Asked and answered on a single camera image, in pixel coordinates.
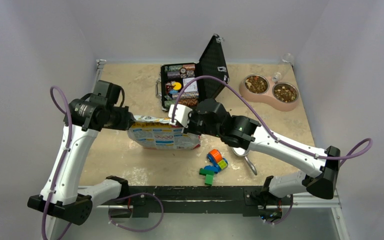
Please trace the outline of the colourful pet food bag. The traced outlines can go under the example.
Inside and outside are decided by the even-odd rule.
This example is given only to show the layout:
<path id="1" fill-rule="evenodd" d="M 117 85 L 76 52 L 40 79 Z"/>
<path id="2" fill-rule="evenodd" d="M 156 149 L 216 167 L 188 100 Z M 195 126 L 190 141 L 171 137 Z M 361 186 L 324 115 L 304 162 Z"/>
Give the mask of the colourful pet food bag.
<path id="1" fill-rule="evenodd" d="M 201 146 L 200 136 L 183 133 L 183 127 L 171 125 L 169 118 L 135 115 L 127 135 L 146 149 L 193 150 Z"/>

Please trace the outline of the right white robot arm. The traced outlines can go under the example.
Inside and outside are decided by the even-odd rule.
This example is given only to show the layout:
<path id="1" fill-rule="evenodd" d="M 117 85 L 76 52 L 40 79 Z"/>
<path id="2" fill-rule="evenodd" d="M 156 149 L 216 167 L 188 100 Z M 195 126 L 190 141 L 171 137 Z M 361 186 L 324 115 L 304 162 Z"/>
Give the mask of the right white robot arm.
<path id="1" fill-rule="evenodd" d="M 277 135 L 257 120 L 231 115 L 214 99 L 202 101 L 196 109 L 172 105 L 169 116 L 174 117 L 185 133 L 218 137 L 232 148 L 263 153 L 296 167 L 298 172 L 266 178 L 260 196 L 268 204 L 303 192 L 326 200 L 334 197 L 339 163 L 333 158 L 341 153 L 334 146 L 317 148 Z"/>

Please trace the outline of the metal food scoop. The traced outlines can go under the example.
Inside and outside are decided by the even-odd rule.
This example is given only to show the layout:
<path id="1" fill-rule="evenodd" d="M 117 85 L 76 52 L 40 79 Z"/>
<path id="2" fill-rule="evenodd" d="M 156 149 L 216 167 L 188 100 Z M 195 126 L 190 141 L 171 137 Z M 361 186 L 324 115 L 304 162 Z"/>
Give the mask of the metal food scoop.
<path id="1" fill-rule="evenodd" d="M 258 175 L 258 171 L 257 171 L 257 168 L 255 167 L 255 165 L 251 162 L 251 160 L 249 159 L 248 157 L 248 154 L 249 154 L 249 151 L 243 149 L 243 148 L 240 148 L 240 147 L 232 147 L 231 148 L 233 153 L 239 157 L 243 157 L 246 164 L 248 165 L 248 167 L 250 168 L 250 170 L 252 171 L 252 173 L 257 176 Z"/>

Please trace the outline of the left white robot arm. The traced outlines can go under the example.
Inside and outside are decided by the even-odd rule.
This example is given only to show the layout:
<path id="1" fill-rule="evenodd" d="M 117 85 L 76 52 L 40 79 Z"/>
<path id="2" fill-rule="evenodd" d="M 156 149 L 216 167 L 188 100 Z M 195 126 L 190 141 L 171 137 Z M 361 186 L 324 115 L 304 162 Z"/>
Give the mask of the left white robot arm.
<path id="1" fill-rule="evenodd" d="M 63 91 L 52 86 L 51 99 L 58 92 L 64 114 L 61 146 L 48 181 L 40 194 L 31 196 L 27 206 L 70 224 L 82 225 L 94 207 L 107 201 L 118 205 L 129 199 L 128 181 L 108 176 L 97 185 L 79 190 L 80 177 L 90 148 L 103 129 L 128 131 L 134 116 L 128 106 L 116 105 L 125 96 L 124 89 L 111 82 L 99 80 L 91 93 L 68 101 Z"/>

